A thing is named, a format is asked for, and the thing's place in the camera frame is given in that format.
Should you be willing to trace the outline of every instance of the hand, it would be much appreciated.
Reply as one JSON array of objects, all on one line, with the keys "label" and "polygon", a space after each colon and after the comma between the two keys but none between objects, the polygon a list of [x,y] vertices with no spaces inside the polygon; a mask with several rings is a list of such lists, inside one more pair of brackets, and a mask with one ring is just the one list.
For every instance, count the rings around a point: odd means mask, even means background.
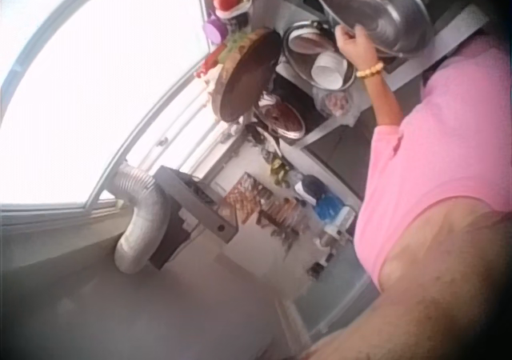
[{"label": "hand", "polygon": [[357,24],[354,31],[355,37],[352,37],[343,26],[337,26],[336,43],[339,51],[358,70],[367,70],[378,63],[375,45],[364,27]]}]

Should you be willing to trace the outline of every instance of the window frame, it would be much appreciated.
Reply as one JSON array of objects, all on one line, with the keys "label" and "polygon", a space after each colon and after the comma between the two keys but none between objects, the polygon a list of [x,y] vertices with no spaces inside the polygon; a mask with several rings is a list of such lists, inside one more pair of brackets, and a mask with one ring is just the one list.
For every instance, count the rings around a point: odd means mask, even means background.
[{"label": "window frame", "polygon": [[[207,0],[199,0],[201,3],[202,20],[207,18],[207,10],[210,6]],[[10,101],[16,92],[21,80],[30,68],[42,49],[55,33],[89,0],[64,0],[46,18],[40,27],[33,33],[29,41],[23,47],[19,56],[2,82],[2,97],[0,100],[0,126]],[[208,42],[209,51],[212,44]],[[204,58],[199,60],[190,68],[182,78],[173,84],[160,99],[151,107],[137,126],[130,132],[128,138],[120,145],[117,152],[112,156],[108,166],[102,173],[98,182],[91,191],[85,204],[73,206],[71,204],[30,204],[30,205],[1,205],[0,204],[0,226],[8,227],[24,222],[36,222],[41,220],[57,220],[63,218],[82,218],[97,212],[118,211],[121,202],[116,199],[100,200],[102,192],[109,180],[117,173],[120,165],[125,161],[126,156],[137,143],[141,136],[151,126],[154,120],[168,107],[172,101],[194,80],[194,72],[200,67]]]}]

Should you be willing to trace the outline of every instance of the plastic bag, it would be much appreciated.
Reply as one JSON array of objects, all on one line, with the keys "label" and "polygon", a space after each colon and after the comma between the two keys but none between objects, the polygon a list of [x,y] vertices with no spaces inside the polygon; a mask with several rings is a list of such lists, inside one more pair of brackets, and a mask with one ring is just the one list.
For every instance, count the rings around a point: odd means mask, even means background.
[{"label": "plastic bag", "polygon": [[317,110],[330,118],[335,116],[340,118],[341,124],[345,126],[354,126],[361,113],[360,108],[355,105],[350,92],[323,90],[313,88],[313,99]]}]

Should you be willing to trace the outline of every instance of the round wooden cutting board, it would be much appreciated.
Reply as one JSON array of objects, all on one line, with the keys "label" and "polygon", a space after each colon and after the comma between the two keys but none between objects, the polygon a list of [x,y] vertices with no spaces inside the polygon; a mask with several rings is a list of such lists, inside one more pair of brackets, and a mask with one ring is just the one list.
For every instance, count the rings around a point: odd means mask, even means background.
[{"label": "round wooden cutting board", "polygon": [[256,30],[227,58],[215,84],[212,107],[224,122],[234,122],[258,104],[281,56],[281,35]]}]

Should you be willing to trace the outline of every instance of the white cup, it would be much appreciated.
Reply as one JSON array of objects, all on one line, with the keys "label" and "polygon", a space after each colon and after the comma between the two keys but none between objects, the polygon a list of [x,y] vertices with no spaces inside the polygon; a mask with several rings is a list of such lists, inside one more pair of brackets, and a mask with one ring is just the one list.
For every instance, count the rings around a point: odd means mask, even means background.
[{"label": "white cup", "polygon": [[343,86],[347,64],[340,54],[323,52],[314,62],[311,77],[327,90],[339,90]]}]

